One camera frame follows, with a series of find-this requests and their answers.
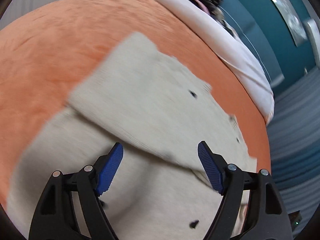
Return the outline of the cream knitted sweater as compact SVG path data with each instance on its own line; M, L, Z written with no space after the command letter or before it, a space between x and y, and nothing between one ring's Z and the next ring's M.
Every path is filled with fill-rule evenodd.
M27 236L52 172L76 172L121 142L124 157L101 197L117 236L202 239L221 196L205 176L198 143L242 170L257 167L236 118L210 90L146 36L131 34L23 152L11 176L9 217Z

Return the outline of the framed wall picture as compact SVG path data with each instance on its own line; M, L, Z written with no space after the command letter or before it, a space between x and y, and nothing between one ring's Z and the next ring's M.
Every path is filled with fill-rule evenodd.
M280 12L287 28L298 47L308 40L305 29L290 0L271 0Z

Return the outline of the orange plush bed blanket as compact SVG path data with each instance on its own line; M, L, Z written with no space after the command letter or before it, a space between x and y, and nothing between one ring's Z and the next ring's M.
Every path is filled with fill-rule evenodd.
M209 83L236 116L257 168L270 168L263 116L228 67L182 21L155 0L59 0L1 30L1 205L20 155L68 94L134 31Z

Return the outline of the blue-grey curtain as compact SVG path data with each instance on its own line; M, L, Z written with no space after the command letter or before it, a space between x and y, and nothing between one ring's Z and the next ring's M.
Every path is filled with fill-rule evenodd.
M297 236L319 205L319 68L275 99L267 126L271 173L287 212L300 211Z

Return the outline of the white duvet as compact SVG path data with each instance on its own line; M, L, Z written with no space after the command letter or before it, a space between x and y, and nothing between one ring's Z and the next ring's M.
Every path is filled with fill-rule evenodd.
M219 23L188 0L155 0L187 25L233 72L269 124L274 97L265 72L251 51Z

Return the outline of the dark patterned clothes pile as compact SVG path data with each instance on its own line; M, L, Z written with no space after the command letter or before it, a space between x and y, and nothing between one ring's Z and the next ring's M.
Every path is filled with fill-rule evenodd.
M197 6L199 9L208 14L216 22L218 22L229 34L234 38L238 37L238 34L225 20L223 11L220 8L220 4L223 0L188 0L193 5Z

